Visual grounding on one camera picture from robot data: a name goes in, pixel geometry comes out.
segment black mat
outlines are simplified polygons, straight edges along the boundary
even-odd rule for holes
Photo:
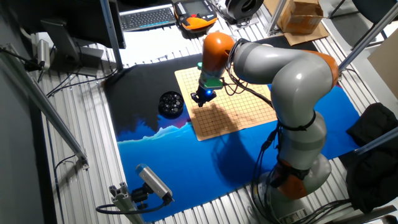
[[[290,46],[284,36],[256,42],[286,49],[317,51],[312,42]],[[157,107],[160,96],[167,91],[181,93],[174,72],[196,67],[198,62],[201,62],[201,54],[153,64],[136,65],[107,80],[104,89],[116,139],[128,140],[119,139],[119,135],[123,131],[135,132],[140,122],[144,122],[156,132],[159,129]]]

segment orange device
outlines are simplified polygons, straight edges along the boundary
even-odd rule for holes
[[[178,1],[174,14],[178,24],[189,32],[202,32],[217,21],[217,13],[207,0]]]

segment computer monitor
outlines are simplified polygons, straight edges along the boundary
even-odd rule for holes
[[[96,75],[102,50],[76,39],[112,47],[100,0],[7,0],[11,13],[28,33],[47,32],[57,48],[51,70]],[[126,48],[116,0],[109,0],[120,49]]]

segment round black object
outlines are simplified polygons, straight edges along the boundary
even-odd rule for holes
[[[159,112],[168,119],[178,118],[184,110],[184,100],[181,94],[169,91],[160,97]]]

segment wooden board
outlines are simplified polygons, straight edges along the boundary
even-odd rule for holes
[[[199,141],[276,120],[275,111],[248,91],[228,96],[225,89],[217,90],[217,97],[200,108],[190,95],[198,89],[200,70],[188,68],[176,71],[175,76]],[[226,83],[232,83],[226,72],[223,77]],[[267,85],[249,84],[248,87],[271,98]]]

